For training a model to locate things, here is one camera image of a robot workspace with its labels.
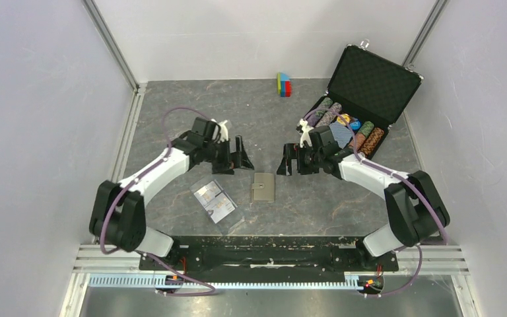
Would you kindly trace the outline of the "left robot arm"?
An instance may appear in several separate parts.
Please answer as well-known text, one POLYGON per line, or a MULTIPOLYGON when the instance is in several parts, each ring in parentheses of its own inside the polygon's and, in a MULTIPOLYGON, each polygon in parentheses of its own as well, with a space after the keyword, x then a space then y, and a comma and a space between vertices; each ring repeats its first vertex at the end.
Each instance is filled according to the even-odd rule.
POLYGON ((115 250, 141 251, 155 255, 165 269, 175 268, 181 252, 174 239, 146 224, 145 208, 172 180, 202 162, 212 166, 213 174, 232 175, 236 169, 253 170, 241 136, 236 150, 217 133, 187 131, 172 140, 171 146, 134 175, 118 182, 102 182, 96 193, 89 232, 115 250))

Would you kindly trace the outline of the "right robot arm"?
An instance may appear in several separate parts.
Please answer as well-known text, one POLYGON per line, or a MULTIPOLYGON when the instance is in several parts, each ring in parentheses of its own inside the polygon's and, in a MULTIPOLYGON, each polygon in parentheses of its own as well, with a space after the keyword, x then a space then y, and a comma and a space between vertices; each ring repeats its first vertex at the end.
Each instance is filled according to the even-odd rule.
POLYGON ((317 174, 324 171, 340 180, 362 186, 386 203, 388 222, 357 243, 355 262, 372 269, 388 252, 413 247, 440 234, 446 242, 449 213, 429 174, 422 170, 400 172, 340 147, 329 127, 305 131, 299 143, 286 143, 278 175, 317 174))

